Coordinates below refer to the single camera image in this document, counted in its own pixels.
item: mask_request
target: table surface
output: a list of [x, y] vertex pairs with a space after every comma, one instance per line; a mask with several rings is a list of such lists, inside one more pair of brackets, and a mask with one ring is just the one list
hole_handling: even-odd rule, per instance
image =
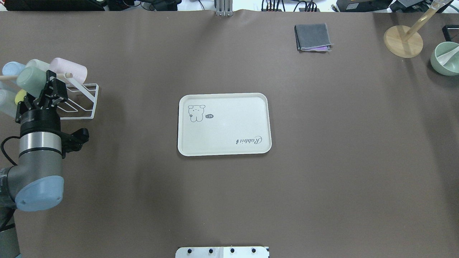
[[[459, 84], [382, 37], [419, 14], [2, 12], [0, 57], [62, 57], [101, 87], [90, 141], [64, 160], [57, 207], [15, 215], [25, 257], [174, 257], [177, 247], [270, 247], [271, 257], [458, 257]], [[326, 22], [330, 53], [296, 50], [295, 24]], [[261, 92], [266, 154], [184, 157], [188, 94]], [[19, 126], [0, 114], [0, 138]], [[17, 157], [17, 143], [6, 145]], [[8, 163], [0, 158], [2, 166]]]

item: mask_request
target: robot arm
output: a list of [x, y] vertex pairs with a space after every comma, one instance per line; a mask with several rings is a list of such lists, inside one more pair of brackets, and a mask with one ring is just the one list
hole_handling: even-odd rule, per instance
[[20, 255], [14, 210], [39, 211], [58, 205], [64, 191], [62, 159], [89, 140], [85, 128], [71, 135], [61, 132], [56, 108], [67, 100], [66, 86], [51, 71], [47, 78], [39, 98], [27, 94], [18, 103], [19, 163], [0, 169], [0, 258]]

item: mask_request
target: folded cloth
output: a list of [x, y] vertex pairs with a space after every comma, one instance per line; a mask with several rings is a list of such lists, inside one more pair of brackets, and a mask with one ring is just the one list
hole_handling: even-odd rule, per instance
[[327, 24], [295, 25], [297, 49], [301, 51], [330, 51], [330, 37]]

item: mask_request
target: rectangular tray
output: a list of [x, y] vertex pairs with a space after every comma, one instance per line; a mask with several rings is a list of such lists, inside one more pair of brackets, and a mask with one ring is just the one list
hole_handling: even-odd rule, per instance
[[177, 147], [184, 156], [266, 153], [271, 145], [268, 100], [261, 93], [180, 100]]

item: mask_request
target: green bowl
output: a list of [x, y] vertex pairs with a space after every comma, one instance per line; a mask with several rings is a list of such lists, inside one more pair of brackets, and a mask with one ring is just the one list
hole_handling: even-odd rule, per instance
[[450, 41], [438, 44], [431, 56], [431, 64], [435, 71], [447, 76], [459, 75], [459, 53], [456, 53], [443, 66], [437, 60], [437, 57], [450, 52], [457, 46], [459, 46], [459, 44]]

